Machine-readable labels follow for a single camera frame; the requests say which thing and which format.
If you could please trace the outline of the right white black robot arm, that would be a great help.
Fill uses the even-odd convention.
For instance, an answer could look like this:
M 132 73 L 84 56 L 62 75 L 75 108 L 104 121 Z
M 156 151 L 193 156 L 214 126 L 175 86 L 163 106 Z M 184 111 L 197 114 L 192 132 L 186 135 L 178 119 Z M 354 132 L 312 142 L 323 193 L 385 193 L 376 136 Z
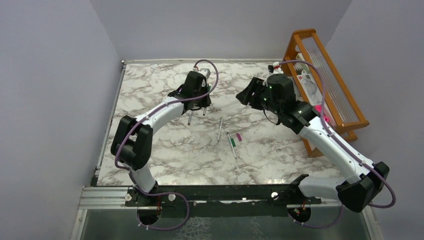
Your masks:
M 266 80 L 253 77 L 236 99 L 242 105 L 276 114 L 278 124 L 313 144 L 339 169 L 341 178 L 301 179 L 298 189 L 303 196 L 339 200 L 359 213 L 381 192 L 389 167 L 382 161 L 374 163 L 355 150 L 321 119 L 314 106 L 298 100 L 294 84 L 286 75 L 273 74 Z

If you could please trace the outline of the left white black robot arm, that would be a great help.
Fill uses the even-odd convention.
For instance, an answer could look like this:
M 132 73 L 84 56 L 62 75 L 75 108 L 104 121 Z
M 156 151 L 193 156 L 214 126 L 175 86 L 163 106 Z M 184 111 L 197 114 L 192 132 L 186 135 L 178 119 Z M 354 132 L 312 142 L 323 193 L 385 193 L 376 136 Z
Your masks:
M 133 183 L 144 193 L 151 194 L 157 184 L 148 166 L 154 134 L 186 112 L 211 105 L 207 95 L 210 74 L 208 68 L 192 70 L 185 82 L 170 92 L 161 104 L 137 117 L 125 115 L 120 119 L 110 152 L 115 157 L 116 167 L 128 170 Z

